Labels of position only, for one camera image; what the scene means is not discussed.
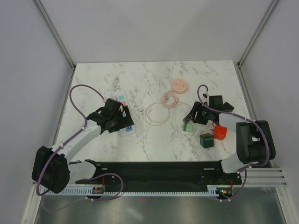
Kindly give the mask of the red cube adapter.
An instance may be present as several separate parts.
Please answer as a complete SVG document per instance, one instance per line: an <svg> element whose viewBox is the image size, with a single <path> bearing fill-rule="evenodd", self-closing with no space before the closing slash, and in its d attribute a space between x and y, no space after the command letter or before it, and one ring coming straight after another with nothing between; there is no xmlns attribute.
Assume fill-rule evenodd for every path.
<svg viewBox="0 0 299 224"><path fill-rule="evenodd" d="M213 128L212 136L214 139L224 140L227 136L227 131L228 129L226 127L215 125L215 127Z"/></svg>

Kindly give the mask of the dark green cube plug adapter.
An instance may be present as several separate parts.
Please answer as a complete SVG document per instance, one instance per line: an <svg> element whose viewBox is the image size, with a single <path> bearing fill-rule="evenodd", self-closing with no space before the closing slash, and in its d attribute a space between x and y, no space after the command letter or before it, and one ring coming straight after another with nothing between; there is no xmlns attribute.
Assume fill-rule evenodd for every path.
<svg viewBox="0 0 299 224"><path fill-rule="evenodd" d="M210 133L204 133L199 136L200 145L203 148L214 147L214 138Z"/></svg>

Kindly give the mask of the white cube adapter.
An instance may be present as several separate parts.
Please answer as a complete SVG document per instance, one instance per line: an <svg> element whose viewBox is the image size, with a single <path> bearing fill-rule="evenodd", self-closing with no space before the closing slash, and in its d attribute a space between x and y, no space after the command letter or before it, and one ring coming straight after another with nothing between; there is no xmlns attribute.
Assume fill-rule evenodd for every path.
<svg viewBox="0 0 299 224"><path fill-rule="evenodd" d="M211 132L214 129L214 124L213 122L209 121L206 125L205 125L205 132Z"/></svg>

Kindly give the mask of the black cube adapter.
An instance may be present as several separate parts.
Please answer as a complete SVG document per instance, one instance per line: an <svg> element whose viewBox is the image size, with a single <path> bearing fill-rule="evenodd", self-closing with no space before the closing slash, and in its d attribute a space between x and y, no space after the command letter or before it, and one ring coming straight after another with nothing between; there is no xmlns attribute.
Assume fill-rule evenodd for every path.
<svg viewBox="0 0 299 224"><path fill-rule="evenodd" d="M224 112L232 112L234 110L234 107L228 102L225 102L222 106Z"/></svg>

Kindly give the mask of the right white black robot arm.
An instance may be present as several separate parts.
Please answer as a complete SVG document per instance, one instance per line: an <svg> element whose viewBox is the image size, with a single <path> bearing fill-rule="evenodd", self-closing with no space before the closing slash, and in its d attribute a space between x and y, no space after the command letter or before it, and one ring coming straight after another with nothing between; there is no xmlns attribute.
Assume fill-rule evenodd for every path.
<svg viewBox="0 0 299 224"><path fill-rule="evenodd" d="M263 167L276 156L269 123L250 120L234 113L234 107L223 102L221 95L207 96L209 102L196 101L184 122L206 125L211 121L236 134L236 152L221 161L221 168L214 171L218 183L226 183L231 173L241 172L249 166Z"/></svg>

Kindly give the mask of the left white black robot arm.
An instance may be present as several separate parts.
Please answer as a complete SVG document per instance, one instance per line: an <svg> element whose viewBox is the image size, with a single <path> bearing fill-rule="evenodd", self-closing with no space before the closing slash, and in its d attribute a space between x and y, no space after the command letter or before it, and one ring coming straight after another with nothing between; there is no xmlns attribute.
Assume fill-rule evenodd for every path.
<svg viewBox="0 0 299 224"><path fill-rule="evenodd" d="M71 182L99 183L103 173L91 160L72 163L74 156L105 131L114 133L134 125L129 107L109 98L105 105L84 117L83 125L68 139L37 150L32 179L53 193L62 192Z"/></svg>

